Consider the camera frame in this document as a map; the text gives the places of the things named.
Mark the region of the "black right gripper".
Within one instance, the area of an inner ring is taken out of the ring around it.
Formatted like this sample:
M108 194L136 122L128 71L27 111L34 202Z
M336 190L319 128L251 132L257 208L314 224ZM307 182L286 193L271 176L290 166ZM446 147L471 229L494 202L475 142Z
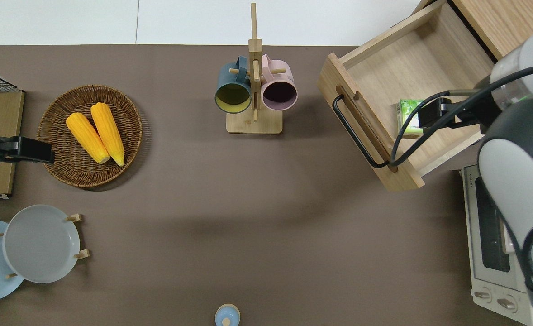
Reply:
M476 94L476 90L450 90L448 95L439 96L432 102L424 105L418 112L419 127L424 131L432 128L438 120L449 113L453 107L461 105L463 101L453 103L448 97L467 96ZM467 109L462 109L455 117L445 124L447 128L461 128L470 125L479 125L482 133L486 133L494 122L494 99L490 93Z

